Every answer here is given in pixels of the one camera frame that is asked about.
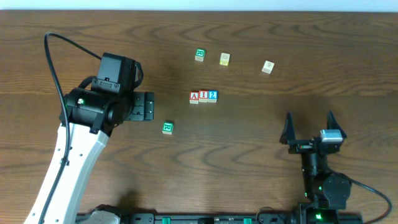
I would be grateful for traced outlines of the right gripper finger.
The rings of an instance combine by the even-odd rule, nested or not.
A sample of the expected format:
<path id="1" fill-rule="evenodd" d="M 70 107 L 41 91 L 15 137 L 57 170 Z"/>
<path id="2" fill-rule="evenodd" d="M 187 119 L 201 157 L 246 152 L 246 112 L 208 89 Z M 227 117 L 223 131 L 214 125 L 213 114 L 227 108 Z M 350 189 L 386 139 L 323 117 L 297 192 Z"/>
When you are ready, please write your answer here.
<path id="1" fill-rule="evenodd" d="M 342 127 L 338 124 L 337 120 L 332 111 L 329 111 L 327 114 L 327 122 L 326 122 L 327 129 L 338 129 L 341 133 L 343 139 L 347 138 L 346 133 L 342 129 Z"/>
<path id="2" fill-rule="evenodd" d="M 279 142 L 281 144 L 290 144 L 291 141 L 296 140 L 294 123 L 292 118 L 292 113 L 288 112 L 285 119 L 284 129 L 280 136 Z"/>

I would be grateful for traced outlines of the red letter A block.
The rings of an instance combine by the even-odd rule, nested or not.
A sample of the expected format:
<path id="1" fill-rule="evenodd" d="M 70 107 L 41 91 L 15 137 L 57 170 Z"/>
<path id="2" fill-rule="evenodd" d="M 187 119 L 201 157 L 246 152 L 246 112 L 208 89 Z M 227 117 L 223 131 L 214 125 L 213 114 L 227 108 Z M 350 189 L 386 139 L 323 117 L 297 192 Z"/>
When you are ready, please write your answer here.
<path id="1" fill-rule="evenodd" d="M 199 92 L 191 91 L 189 96 L 190 104 L 199 104 Z"/>

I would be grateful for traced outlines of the red letter I block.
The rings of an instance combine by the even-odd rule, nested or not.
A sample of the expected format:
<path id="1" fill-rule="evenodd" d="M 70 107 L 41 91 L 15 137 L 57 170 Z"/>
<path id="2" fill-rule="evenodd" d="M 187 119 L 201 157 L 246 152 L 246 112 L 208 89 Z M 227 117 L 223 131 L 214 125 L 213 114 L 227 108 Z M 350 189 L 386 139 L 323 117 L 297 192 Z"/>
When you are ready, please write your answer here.
<path id="1" fill-rule="evenodd" d="M 208 102 L 208 90 L 200 90 L 198 94 L 199 94 L 198 100 L 200 103 Z"/>

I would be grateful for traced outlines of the blue number 2 block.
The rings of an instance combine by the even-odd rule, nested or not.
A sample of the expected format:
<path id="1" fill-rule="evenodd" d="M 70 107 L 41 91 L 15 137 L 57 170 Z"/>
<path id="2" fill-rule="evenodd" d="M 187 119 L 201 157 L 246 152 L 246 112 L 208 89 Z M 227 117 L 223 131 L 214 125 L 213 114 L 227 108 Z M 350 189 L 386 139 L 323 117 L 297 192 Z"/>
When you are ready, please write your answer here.
<path id="1" fill-rule="evenodd" d="M 218 92 L 216 90 L 208 91 L 208 102 L 216 103 L 218 101 Z"/>

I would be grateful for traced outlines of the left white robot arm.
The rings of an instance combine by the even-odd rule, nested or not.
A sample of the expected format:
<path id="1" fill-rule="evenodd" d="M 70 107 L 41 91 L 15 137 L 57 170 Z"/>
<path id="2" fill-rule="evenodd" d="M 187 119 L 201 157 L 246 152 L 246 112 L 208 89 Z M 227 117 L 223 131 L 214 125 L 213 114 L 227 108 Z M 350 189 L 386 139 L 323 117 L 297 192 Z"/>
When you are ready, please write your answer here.
<path id="1" fill-rule="evenodd" d="M 26 223 L 74 223 L 91 171 L 113 129 L 154 118 L 153 92 L 73 89 L 60 115 L 49 169 Z"/>

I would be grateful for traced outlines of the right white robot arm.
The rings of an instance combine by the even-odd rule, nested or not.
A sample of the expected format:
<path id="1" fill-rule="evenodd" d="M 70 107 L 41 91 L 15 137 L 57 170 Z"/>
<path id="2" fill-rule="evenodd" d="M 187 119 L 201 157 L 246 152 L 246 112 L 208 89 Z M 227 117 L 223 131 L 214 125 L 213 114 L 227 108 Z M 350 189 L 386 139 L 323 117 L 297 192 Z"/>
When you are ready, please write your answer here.
<path id="1" fill-rule="evenodd" d="M 289 154 L 299 154 L 305 197 L 292 211 L 289 223 L 338 223 L 338 211 L 346 208 L 351 193 L 350 181 L 333 174 L 328 168 L 327 155 L 340 151 L 346 133 L 332 112 L 328 113 L 326 129 L 312 139 L 295 137 L 292 113 L 288 112 L 279 142 L 288 145 Z"/>

